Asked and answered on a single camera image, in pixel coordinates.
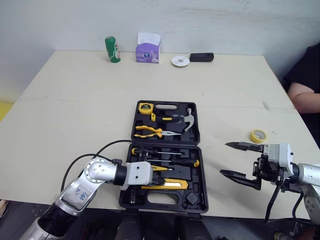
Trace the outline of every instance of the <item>tissue box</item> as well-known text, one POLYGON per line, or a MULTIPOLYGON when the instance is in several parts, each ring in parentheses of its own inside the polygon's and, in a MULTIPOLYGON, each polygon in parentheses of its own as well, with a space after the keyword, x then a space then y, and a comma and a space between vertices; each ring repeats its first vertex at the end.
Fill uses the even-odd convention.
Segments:
POLYGON ((140 63, 159 63, 161 35, 139 32, 138 46, 135 49, 136 61, 140 63))

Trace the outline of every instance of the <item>white table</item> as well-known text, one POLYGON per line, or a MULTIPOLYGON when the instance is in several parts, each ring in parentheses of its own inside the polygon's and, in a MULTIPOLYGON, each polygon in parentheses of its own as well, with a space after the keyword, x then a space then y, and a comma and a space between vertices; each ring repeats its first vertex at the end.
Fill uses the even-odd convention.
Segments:
MULTIPOLYGON (((138 100, 192 101, 205 167, 206 215, 263 218, 274 186, 264 181, 256 191, 219 173, 230 169, 253 179, 259 154, 224 144, 249 142, 250 131, 259 128, 268 133, 266 143, 290 143, 294 162, 309 164, 319 163, 318 146, 263 56, 216 55, 211 63, 175 68, 170 63, 175 55, 162 54, 160 64, 147 64, 121 53, 114 64, 105 52, 56 51, 0 122, 0 199, 51 204, 73 159, 130 139, 138 100)), ((104 155, 125 160, 127 150, 120 143, 104 155)), ((86 162, 74 165, 67 182, 86 162)), ((121 209, 119 193, 118 186, 105 184, 90 207, 121 209)), ((297 198, 280 193, 271 218, 290 217, 297 198)), ((302 204, 297 215, 308 217, 302 204)))

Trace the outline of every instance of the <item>hammer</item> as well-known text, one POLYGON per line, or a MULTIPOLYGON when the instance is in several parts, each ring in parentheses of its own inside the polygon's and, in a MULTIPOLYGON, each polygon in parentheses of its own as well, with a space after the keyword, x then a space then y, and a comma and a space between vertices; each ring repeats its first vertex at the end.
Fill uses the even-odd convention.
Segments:
POLYGON ((151 114, 151 120, 153 122, 157 123, 181 123, 182 121, 185 123, 189 123, 189 126, 187 126, 184 131, 187 132, 189 129, 194 125, 195 123, 195 117, 191 114, 191 108, 186 109, 188 115, 178 115, 173 117, 158 117, 154 113, 151 114))
POLYGON ((183 121, 185 123, 189 123, 189 126, 187 126, 184 131, 187 132, 189 129, 194 125, 195 123, 195 117, 191 115, 191 108, 187 108, 186 111, 188 112, 187 116, 183 116, 183 121))

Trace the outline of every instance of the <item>toolbox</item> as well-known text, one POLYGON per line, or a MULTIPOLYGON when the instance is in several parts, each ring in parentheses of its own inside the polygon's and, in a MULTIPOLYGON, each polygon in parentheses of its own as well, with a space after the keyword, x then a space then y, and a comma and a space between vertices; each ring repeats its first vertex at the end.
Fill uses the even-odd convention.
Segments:
POLYGON ((196 104, 176 101, 138 101, 126 162, 148 161, 153 183, 129 186, 119 204, 127 209, 167 210, 193 214, 209 209, 196 104), (166 194, 176 204, 150 202, 150 194, 166 194))

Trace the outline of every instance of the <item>black shirt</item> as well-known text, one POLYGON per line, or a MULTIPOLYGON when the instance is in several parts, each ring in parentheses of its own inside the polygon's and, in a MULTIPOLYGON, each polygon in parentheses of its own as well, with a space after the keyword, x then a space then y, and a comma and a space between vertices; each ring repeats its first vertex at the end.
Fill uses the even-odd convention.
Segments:
MULTIPOLYGON (((306 49, 304 56, 284 77, 285 81, 296 82, 320 93, 320 42, 306 49)), ((304 113, 301 117, 320 148, 320 113, 304 113)))

